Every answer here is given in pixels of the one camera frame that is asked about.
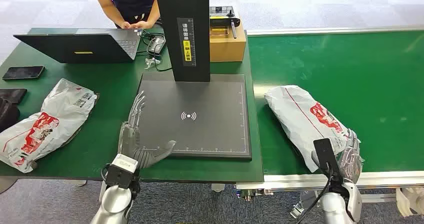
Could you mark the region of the person's left hand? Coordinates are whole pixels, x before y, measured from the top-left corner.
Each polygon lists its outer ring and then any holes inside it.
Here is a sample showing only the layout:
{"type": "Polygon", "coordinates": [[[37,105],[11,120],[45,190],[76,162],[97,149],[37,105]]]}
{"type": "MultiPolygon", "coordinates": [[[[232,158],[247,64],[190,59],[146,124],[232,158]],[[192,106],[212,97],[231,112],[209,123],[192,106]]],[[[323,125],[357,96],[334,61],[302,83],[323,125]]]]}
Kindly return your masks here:
{"type": "Polygon", "coordinates": [[[131,24],[131,29],[150,29],[154,26],[155,22],[151,21],[139,21],[137,23],[131,24]]]}

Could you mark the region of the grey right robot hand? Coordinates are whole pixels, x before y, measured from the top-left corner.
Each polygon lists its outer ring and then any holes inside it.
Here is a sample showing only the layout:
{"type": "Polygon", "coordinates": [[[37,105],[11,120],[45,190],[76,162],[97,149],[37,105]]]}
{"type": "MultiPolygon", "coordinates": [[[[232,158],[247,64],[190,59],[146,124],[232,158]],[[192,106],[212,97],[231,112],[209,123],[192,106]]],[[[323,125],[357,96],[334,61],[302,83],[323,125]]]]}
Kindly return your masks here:
{"type": "Polygon", "coordinates": [[[338,166],[345,181],[357,183],[363,168],[363,159],[360,156],[360,140],[357,134],[348,129],[346,148],[339,155],[338,166]]]}

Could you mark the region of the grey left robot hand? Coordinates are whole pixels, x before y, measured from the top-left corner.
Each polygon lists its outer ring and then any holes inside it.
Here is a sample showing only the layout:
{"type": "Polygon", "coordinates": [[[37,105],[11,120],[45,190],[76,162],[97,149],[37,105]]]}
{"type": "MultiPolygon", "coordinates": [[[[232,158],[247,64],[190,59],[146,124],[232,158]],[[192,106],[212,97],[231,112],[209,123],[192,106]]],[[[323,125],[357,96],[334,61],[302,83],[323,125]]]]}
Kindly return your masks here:
{"type": "Polygon", "coordinates": [[[171,140],[165,147],[161,147],[157,151],[147,150],[142,147],[139,122],[142,118],[143,108],[145,107],[145,98],[143,90],[136,95],[128,115],[128,120],[121,125],[118,140],[118,154],[123,154],[136,160],[138,162],[137,169],[148,168],[165,159],[172,153],[177,143],[171,140]]]}

